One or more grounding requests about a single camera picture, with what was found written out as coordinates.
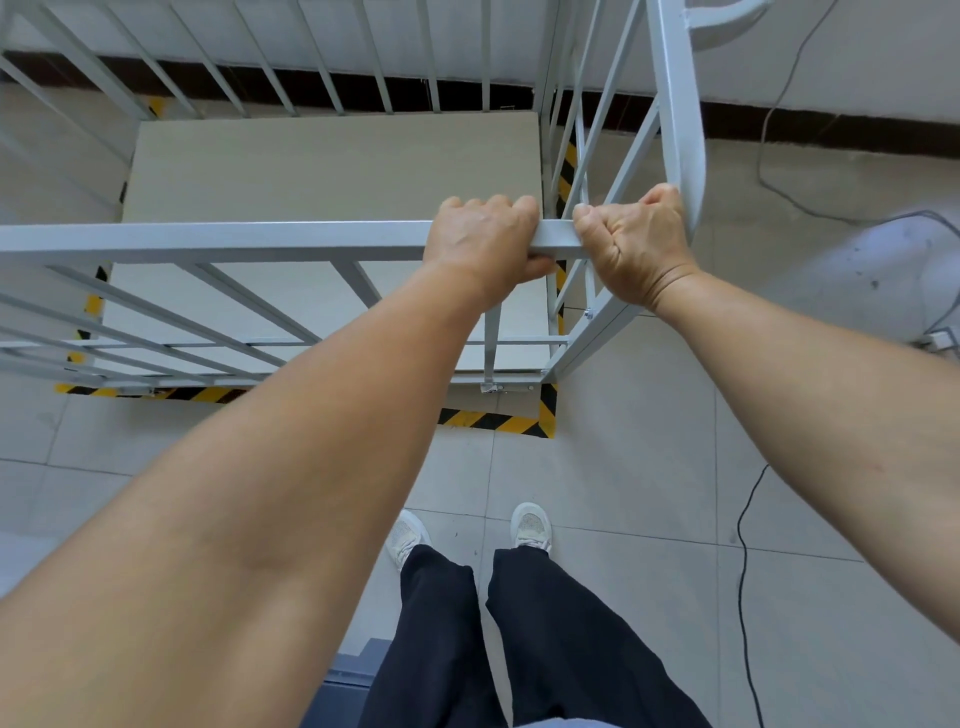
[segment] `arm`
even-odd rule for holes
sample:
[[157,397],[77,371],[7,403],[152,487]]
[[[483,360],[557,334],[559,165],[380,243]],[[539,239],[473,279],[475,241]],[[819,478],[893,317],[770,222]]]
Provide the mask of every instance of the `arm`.
[[296,726],[539,217],[444,203],[422,268],[174,445],[0,602],[0,723]]
[[960,641],[960,371],[703,273],[682,215],[659,185],[575,220],[611,291],[680,333],[783,480]]

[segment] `hand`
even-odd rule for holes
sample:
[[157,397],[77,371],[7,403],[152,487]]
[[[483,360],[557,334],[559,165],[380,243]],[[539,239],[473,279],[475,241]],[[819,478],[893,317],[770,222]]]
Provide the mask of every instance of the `hand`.
[[621,301],[657,312],[668,285],[700,270],[686,245],[684,203],[658,184],[633,205],[577,205],[573,222],[597,275]]
[[430,226],[423,262],[438,261],[466,273],[479,284],[485,311],[502,303],[518,283],[554,269],[544,255],[529,255],[540,206],[532,197],[516,203],[503,195],[465,205],[451,197],[440,205]]

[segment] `electric cable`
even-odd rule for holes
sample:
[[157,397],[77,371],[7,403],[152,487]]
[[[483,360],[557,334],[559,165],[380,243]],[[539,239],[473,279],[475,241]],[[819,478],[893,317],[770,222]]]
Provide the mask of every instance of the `electric cable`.
[[[798,209],[800,212],[803,212],[810,217],[820,218],[822,220],[835,220],[837,222],[846,223],[847,225],[858,227],[858,228],[876,228],[881,225],[887,225],[888,223],[893,223],[898,220],[905,220],[911,217],[923,217],[927,220],[932,220],[936,223],[939,223],[947,230],[952,232],[957,240],[960,240],[960,228],[951,223],[946,217],[933,209],[918,209],[912,212],[904,212],[898,215],[893,215],[891,217],[877,218],[877,219],[868,219],[868,218],[856,218],[856,217],[847,217],[845,215],[835,215],[828,212],[822,212],[820,210],[813,209],[812,207],[801,203],[795,197],[785,190],[775,186],[772,182],[767,181],[763,177],[762,162],[763,162],[763,148],[767,142],[767,127],[770,124],[770,117],[773,116],[774,111],[780,106],[780,103],[783,101],[783,98],[786,96],[787,91],[790,90],[790,86],[793,84],[793,78],[797,74],[797,67],[800,65],[800,59],[804,54],[804,49],[810,39],[816,35],[817,31],[820,30],[820,27],[824,24],[824,21],[830,17],[830,14],[833,13],[834,9],[839,4],[840,0],[833,0],[830,3],[827,10],[823,15],[820,16],[820,19],[817,20],[813,28],[810,29],[809,33],[806,34],[804,40],[801,42],[800,47],[797,49],[797,55],[794,57],[793,65],[790,67],[790,73],[786,77],[786,83],[783,85],[783,89],[780,92],[780,95],[777,97],[777,100],[774,101],[773,105],[770,107],[770,110],[767,111],[767,115],[763,118],[763,127],[760,130],[760,141],[758,148],[756,150],[756,182],[766,190],[773,192],[775,195],[781,197],[786,202],[790,203],[793,207]],[[947,312],[940,316],[933,324],[928,326],[924,330],[924,334],[930,333],[933,329],[942,324],[957,308],[960,308],[960,291],[957,292],[957,296],[954,299],[953,303],[947,309]]]
[[747,515],[747,509],[750,508],[750,504],[754,501],[754,493],[756,493],[757,486],[760,484],[763,476],[767,474],[767,470],[769,468],[770,463],[767,463],[763,466],[763,470],[760,471],[760,477],[756,479],[756,483],[754,483],[754,487],[750,491],[750,497],[747,498],[747,504],[743,506],[743,510],[740,511],[740,518],[736,520],[736,536],[738,539],[740,539],[740,545],[743,546],[743,570],[740,572],[740,581],[736,588],[736,611],[740,615],[740,634],[743,636],[743,664],[747,669],[747,684],[750,686],[750,692],[754,697],[756,722],[759,723],[760,728],[765,728],[763,723],[763,711],[760,710],[760,699],[756,696],[754,676],[750,671],[750,650],[747,647],[747,625],[743,621],[743,582],[747,578],[747,543],[743,540],[743,533],[740,531],[740,524],[743,523],[743,517]]

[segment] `white metal railing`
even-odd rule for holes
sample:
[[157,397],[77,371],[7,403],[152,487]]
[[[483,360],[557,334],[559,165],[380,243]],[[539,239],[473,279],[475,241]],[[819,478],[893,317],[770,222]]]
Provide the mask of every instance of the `white metal railing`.
[[[284,89],[267,55],[257,43],[255,28],[240,7],[230,0],[214,0],[233,15],[235,25],[252,49],[256,61],[266,74],[279,102],[291,116],[299,114]],[[491,3],[480,4],[481,63],[480,82],[483,111],[490,110],[491,90]],[[115,5],[132,0],[119,0]],[[351,2],[358,29],[364,40],[369,66],[387,113],[393,112],[389,88],[368,18],[364,0]],[[620,170],[607,192],[607,203],[619,202],[627,183],[640,161],[649,151],[657,133],[662,136],[663,158],[667,180],[677,184],[686,205],[686,223],[692,236],[700,215],[706,179],[706,153],[693,66],[695,46],[711,45],[736,37],[763,14],[769,0],[739,0],[724,8],[687,10],[683,0],[631,0],[616,50],[602,89],[597,111],[589,130],[585,129],[582,98],[584,74],[598,44],[605,0],[546,0],[540,39],[540,62],[534,84],[534,110],[540,115],[542,158],[544,159],[544,209],[552,209],[566,141],[572,134],[577,144],[577,165],[561,220],[544,220],[536,233],[533,250],[557,259],[572,260],[564,288],[558,293],[548,285],[546,335],[501,336],[499,307],[485,317],[482,339],[468,341],[469,346],[483,346],[483,368],[479,372],[458,372],[454,382],[474,382],[492,391],[509,384],[534,384],[555,381],[579,366],[606,341],[620,331],[636,315],[637,309],[617,300],[609,291],[594,290],[594,276],[576,239],[569,218],[577,202],[588,199],[588,166],[596,150],[613,96],[619,88],[627,58],[637,29],[646,12],[650,29],[651,50],[657,80],[657,95],[636,134]],[[51,8],[63,4],[87,4],[97,8],[108,23],[130,45],[180,102],[185,113],[202,117],[197,106],[164,72],[143,43],[104,2],[83,0],[12,0],[14,15],[25,18],[34,28],[71,60],[90,81],[96,84],[123,112],[140,121],[155,118],[145,103],[132,93],[78,39]],[[168,12],[182,35],[195,49],[197,58],[241,116],[249,116],[213,58],[205,51],[174,5],[158,3]],[[324,87],[337,113],[345,113],[343,103],[327,69],[317,37],[298,0],[277,0],[286,6],[298,29],[300,41],[307,48],[321,76]],[[423,77],[429,84],[430,107],[440,112],[438,72],[430,30],[430,17],[425,0],[415,0],[423,52]],[[585,23],[590,10],[589,24]],[[101,133],[91,129],[82,119],[61,109],[43,88],[34,83],[13,63],[0,58],[0,69],[21,83],[53,112],[73,127],[97,141],[105,151],[121,158],[129,166],[129,158]],[[560,152],[553,150],[560,124],[560,107],[564,92],[572,93],[572,101],[561,132]],[[42,156],[22,147],[10,134],[0,130],[0,144],[18,155],[31,159],[45,169],[51,164]],[[60,177],[74,187],[84,186],[69,175]],[[99,193],[85,190],[96,199]],[[0,334],[11,339],[0,341],[0,370],[29,374],[59,381],[75,382],[91,387],[114,387],[126,392],[139,392],[155,387],[183,385],[250,386],[269,374],[259,369],[224,364],[203,356],[204,349],[226,349],[242,353],[267,365],[281,366],[285,359],[263,351],[273,347],[307,347],[320,337],[290,315],[267,302],[236,279],[227,275],[218,263],[328,261],[356,296],[366,305],[380,300],[361,262],[373,260],[419,260],[429,229],[429,221],[413,222],[288,222],[288,223],[164,223],[164,224],[101,224],[101,225],[35,225],[0,227],[0,263],[26,263],[45,266],[62,280],[79,286],[113,304],[125,306],[192,334],[196,339],[156,340],[118,330],[84,316],[74,316],[10,296],[0,291],[0,304],[36,316],[58,321],[98,334],[84,341],[59,340],[20,328],[2,325]],[[221,294],[245,306],[256,316],[281,328],[289,338],[246,338],[228,336],[221,331],[190,320],[163,306],[147,301],[132,291],[79,272],[71,266],[109,260],[114,263],[173,263],[182,271],[211,286]],[[558,313],[567,301],[573,285],[584,286],[587,311],[570,332],[558,332]],[[548,346],[550,357],[535,371],[504,372],[495,369],[497,348],[501,346]],[[68,362],[63,352],[84,351],[103,362],[136,367],[143,374],[124,374],[90,364]],[[146,351],[162,355],[159,364],[136,358],[134,352]],[[41,356],[52,352],[57,358]],[[201,372],[177,368],[177,362],[200,367]]]

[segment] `shoe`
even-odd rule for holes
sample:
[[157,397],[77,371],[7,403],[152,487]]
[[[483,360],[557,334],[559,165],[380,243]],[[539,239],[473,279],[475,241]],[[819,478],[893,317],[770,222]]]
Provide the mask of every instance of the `shoe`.
[[387,543],[383,548],[396,564],[396,569],[402,570],[414,546],[420,544],[432,546],[430,534],[426,532],[423,522],[413,512],[404,508],[396,518],[394,527],[390,529],[390,535],[387,536]]
[[536,503],[520,503],[510,519],[510,536],[517,546],[532,546],[547,553],[553,548],[553,528],[546,512]]

